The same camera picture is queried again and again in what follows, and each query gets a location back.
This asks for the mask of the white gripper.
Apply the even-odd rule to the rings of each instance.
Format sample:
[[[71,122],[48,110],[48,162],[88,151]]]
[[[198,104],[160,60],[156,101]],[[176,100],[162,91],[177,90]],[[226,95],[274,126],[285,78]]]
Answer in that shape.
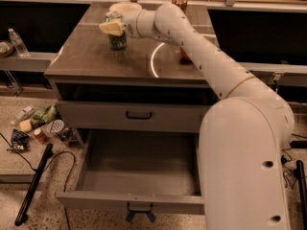
[[[130,11],[123,17],[124,28],[130,37],[154,38],[157,36],[157,28],[154,24],[155,11]],[[104,22],[99,29],[108,35],[121,36],[124,33],[121,22]]]

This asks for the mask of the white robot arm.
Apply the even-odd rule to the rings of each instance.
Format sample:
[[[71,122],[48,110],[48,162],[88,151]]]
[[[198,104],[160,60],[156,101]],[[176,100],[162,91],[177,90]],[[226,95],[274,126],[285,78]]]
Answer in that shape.
[[[295,124],[290,106],[249,70],[200,35],[167,3],[147,11],[111,6],[104,33],[180,46],[219,100],[205,113],[199,159],[207,230],[291,230],[280,151]]]

